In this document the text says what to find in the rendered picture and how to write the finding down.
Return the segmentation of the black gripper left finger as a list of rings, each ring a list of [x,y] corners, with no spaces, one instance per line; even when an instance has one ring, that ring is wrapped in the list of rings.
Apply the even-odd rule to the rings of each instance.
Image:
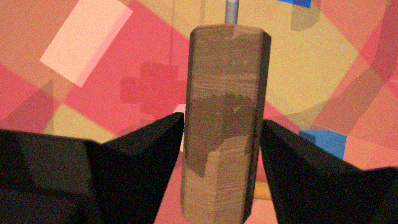
[[[184,113],[104,143],[0,129],[0,188],[79,202],[89,224],[154,224]]]

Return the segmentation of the blue block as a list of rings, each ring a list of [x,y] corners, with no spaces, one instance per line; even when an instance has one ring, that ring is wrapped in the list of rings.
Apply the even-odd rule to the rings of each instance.
[[[329,129],[299,131],[299,135],[343,160],[347,136]]]

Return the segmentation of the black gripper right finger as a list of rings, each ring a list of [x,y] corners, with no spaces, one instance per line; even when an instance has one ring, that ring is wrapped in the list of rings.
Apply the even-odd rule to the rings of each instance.
[[[263,119],[262,163],[277,224],[388,224],[398,166],[360,169]]]

